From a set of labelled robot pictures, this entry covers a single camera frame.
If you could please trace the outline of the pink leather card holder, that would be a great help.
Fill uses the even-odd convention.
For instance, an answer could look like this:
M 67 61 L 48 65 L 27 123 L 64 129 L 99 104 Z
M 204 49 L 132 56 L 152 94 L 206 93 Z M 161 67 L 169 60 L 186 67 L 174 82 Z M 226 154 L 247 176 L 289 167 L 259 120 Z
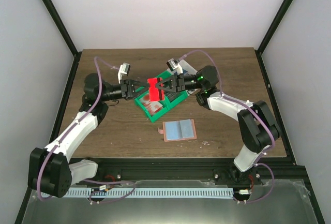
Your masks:
M 163 122 L 158 133 L 163 135 L 164 142 L 196 140 L 197 133 L 193 119 Z

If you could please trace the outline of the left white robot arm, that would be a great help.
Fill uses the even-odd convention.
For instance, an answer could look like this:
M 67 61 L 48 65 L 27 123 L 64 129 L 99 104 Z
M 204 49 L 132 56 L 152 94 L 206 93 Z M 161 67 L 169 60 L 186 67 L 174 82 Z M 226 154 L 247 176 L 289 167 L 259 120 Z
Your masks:
M 91 73 L 84 80 L 84 95 L 79 111 L 70 125 L 45 148 L 35 148 L 29 158 L 28 186 L 37 191 L 41 201 L 63 197 L 76 183 L 89 179 L 99 185 L 106 178 L 104 169 L 91 160 L 76 163 L 70 160 L 83 140 L 105 118 L 108 101 L 135 99 L 148 91 L 149 84 L 121 79 L 111 85 L 100 73 Z

